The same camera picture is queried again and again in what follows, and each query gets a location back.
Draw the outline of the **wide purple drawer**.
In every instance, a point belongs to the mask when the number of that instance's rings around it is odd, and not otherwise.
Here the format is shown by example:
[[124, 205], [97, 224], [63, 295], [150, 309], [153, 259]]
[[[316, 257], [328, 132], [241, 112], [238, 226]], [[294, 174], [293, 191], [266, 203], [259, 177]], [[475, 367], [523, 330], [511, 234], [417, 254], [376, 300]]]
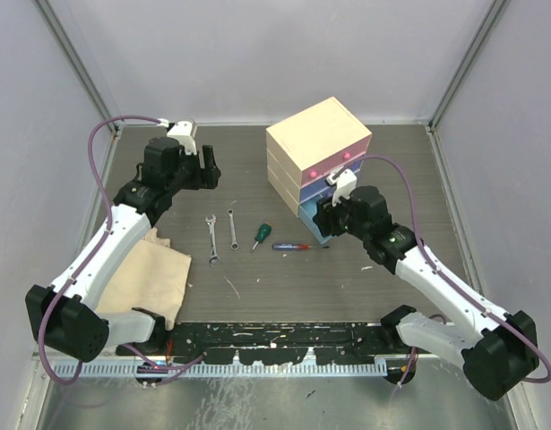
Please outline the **wide purple drawer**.
[[[356, 159], [350, 166], [349, 169], [356, 175], [359, 175], [359, 171], [363, 165], [363, 160], [361, 158]], [[299, 203], [303, 203], [314, 196], [316, 196], [319, 193], [322, 193], [325, 191], [325, 189], [329, 186], [326, 177], [329, 175], [329, 173], [323, 175], [322, 177], [318, 178], [317, 180], [313, 181], [311, 184], [304, 186], [301, 189], [300, 195], [299, 195]]]

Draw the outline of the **cream drawer cabinet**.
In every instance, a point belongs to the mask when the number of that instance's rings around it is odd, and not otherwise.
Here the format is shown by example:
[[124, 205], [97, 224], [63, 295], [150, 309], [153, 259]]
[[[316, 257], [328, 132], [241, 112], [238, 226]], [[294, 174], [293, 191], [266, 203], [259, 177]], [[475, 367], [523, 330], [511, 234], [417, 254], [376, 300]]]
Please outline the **cream drawer cabinet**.
[[298, 215], [302, 171], [332, 162], [339, 150], [372, 134], [339, 100], [329, 97], [266, 129], [267, 176]]

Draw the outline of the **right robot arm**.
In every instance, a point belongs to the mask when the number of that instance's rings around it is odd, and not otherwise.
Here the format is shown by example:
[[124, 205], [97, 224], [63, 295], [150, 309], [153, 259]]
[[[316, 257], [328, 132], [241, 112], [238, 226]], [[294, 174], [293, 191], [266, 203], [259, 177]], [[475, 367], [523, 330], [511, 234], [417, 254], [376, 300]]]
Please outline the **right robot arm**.
[[385, 198], [374, 186], [349, 197], [325, 196], [316, 203], [314, 224], [325, 236], [350, 234], [376, 264], [428, 298], [449, 324], [436, 322], [409, 305], [387, 314], [381, 324], [385, 348], [400, 353], [416, 347], [459, 367], [485, 398], [499, 400], [538, 367], [534, 321], [510, 314], [464, 283], [405, 226], [393, 222]]

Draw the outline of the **green handled screwdriver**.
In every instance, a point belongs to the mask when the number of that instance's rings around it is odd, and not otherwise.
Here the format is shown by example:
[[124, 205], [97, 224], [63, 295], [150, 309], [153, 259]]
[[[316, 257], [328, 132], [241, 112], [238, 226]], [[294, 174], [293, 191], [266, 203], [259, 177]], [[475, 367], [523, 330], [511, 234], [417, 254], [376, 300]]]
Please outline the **green handled screwdriver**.
[[253, 252], [258, 245], [262, 244], [270, 234], [271, 234], [271, 225], [268, 223], [263, 223], [258, 228], [257, 233], [254, 237], [254, 245], [252, 246], [251, 252]]

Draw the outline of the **large pink drawer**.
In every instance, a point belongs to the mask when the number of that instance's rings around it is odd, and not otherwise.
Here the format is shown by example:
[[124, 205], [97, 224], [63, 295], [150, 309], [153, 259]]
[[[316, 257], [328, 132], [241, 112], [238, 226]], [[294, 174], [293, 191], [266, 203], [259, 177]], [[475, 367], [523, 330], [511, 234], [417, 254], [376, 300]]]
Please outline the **large pink drawer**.
[[372, 134], [365, 136], [364, 138], [352, 143], [348, 147], [339, 150], [332, 156], [332, 162], [328, 167], [328, 170], [334, 170], [345, 163], [357, 159], [358, 157], [365, 155], [370, 143]]

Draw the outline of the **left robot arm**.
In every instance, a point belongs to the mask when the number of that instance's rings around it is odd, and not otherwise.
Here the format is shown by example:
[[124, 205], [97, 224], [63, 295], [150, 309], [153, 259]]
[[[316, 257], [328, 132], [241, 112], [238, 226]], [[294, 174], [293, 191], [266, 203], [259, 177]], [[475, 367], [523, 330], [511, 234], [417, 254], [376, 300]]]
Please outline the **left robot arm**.
[[89, 363], [107, 347], [136, 343], [148, 355], [168, 344], [163, 316], [134, 306], [99, 314], [96, 308], [116, 270], [182, 190], [214, 189], [220, 169], [210, 145], [193, 153], [178, 140], [157, 137], [144, 149], [135, 177], [110, 200], [110, 213], [78, 257], [49, 286], [25, 297], [40, 352], [52, 348]]

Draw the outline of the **light blue drawer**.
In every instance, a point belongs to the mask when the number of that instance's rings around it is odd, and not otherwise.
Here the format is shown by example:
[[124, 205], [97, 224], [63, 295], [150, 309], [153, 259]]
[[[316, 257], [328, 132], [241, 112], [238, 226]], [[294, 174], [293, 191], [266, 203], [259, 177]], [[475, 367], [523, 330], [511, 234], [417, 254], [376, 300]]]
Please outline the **light blue drawer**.
[[306, 228], [312, 233], [314, 238], [320, 243], [325, 244], [331, 240], [331, 236], [324, 236], [321, 234], [320, 229], [314, 223], [313, 217], [316, 215], [317, 208], [316, 202], [318, 198], [314, 197], [308, 201], [302, 202], [298, 206], [298, 217], [304, 223]]

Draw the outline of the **red blue handled screwdriver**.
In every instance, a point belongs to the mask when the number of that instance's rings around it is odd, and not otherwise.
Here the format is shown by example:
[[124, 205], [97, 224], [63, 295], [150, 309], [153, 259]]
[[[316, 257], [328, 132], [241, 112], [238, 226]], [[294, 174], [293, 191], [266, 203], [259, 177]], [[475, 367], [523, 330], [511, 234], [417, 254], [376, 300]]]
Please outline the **red blue handled screwdriver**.
[[308, 244], [284, 244], [275, 243], [271, 246], [274, 251], [305, 251], [310, 249], [328, 249], [328, 245], [308, 245]]

